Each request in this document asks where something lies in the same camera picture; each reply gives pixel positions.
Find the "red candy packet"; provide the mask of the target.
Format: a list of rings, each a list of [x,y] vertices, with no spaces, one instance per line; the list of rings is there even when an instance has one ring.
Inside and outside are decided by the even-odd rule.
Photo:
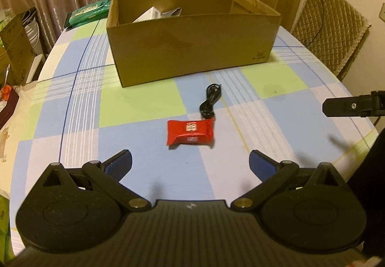
[[[167,146],[177,144],[211,144],[213,118],[205,120],[169,120],[167,122]]]

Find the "checkered tablecloth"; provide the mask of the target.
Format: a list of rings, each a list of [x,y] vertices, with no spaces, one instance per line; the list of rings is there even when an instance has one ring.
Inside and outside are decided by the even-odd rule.
[[[259,184],[249,154],[349,177],[377,138],[367,118],[328,118],[343,84],[280,28],[263,64],[123,88],[101,20],[61,34],[40,74],[14,156],[10,218],[46,166],[80,167],[127,149],[122,179],[149,201],[233,201]],[[213,118],[211,144],[167,146],[169,120]]]

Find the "quilted beige chair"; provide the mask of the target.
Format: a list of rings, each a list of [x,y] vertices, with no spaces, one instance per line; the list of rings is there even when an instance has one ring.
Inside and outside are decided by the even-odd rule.
[[[369,34],[369,21],[346,0],[305,0],[292,35],[343,80]]]

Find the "dark wooden tray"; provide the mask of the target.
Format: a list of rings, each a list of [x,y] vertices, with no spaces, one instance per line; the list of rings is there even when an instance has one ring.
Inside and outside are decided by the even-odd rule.
[[[19,100],[18,93],[15,91],[15,89],[13,89],[13,87],[10,87],[8,100],[6,101],[5,106],[1,109],[0,129],[2,129],[5,126],[8,120],[14,114],[16,105],[18,104],[18,100]]]

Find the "green wet wipes pack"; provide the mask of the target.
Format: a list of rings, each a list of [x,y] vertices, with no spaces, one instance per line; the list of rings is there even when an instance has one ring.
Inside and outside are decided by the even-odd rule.
[[[99,0],[67,13],[64,28],[72,29],[84,24],[105,19],[108,16],[111,0]]]

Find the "silver foil pouch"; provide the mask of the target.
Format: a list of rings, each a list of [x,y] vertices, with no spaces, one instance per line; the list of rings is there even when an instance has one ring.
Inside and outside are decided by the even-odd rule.
[[[172,9],[170,11],[165,11],[165,12],[162,12],[160,14],[160,17],[162,19],[165,19],[165,18],[171,18],[171,17],[178,17],[181,15],[182,13],[182,8],[181,7],[177,7],[176,9]]]

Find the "brown cardboard box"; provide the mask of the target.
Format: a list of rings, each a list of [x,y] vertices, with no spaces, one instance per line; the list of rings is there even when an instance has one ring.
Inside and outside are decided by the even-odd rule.
[[[133,22],[151,7],[178,17]],[[281,15],[259,0],[111,0],[106,23],[122,87],[264,63]]]

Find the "brown cardboard carton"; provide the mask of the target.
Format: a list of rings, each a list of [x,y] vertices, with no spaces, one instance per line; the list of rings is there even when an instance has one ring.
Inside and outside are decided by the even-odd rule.
[[[13,15],[1,10],[1,83],[23,86],[34,75],[33,62],[44,54],[37,9]]]

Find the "white long medicine box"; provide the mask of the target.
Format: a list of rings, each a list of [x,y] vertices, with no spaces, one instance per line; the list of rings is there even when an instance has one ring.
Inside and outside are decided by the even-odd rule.
[[[151,7],[145,11],[141,16],[135,19],[133,22],[143,22],[147,20],[159,19],[161,17],[161,12],[156,7]]]

